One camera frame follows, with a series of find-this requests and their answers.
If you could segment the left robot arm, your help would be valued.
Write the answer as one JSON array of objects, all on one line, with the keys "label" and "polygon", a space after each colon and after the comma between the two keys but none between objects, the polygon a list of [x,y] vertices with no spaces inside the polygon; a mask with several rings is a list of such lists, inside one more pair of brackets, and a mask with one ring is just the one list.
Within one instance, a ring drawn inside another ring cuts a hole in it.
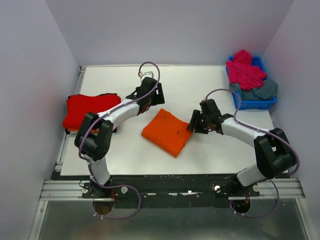
[{"label": "left robot arm", "polygon": [[119,125],[146,112],[151,106],[164,104],[164,94],[159,79],[145,76],[140,86],[109,110],[88,112],[74,140],[78,156],[85,160],[90,180],[95,183],[93,191],[101,198],[111,191],[106,155],[110,149],[113,130]]}]

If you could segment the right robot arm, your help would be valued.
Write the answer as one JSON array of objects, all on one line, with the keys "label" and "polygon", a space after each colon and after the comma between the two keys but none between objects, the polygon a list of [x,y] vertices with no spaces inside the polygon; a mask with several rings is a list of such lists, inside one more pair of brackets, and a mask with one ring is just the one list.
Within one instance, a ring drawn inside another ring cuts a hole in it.
[{"label": "right robot arm", "polygon": [[193,110],[187,131],[208,134],[216,132],[233,137],[254,149],[255,164],[232,176],[223,191],[241,196],[252,184],[277,177],[291,167],[298,166],[298,155],[280,128],[267,130],[241,122],[235,115],[221,114],[213,99],[200,102]]}]

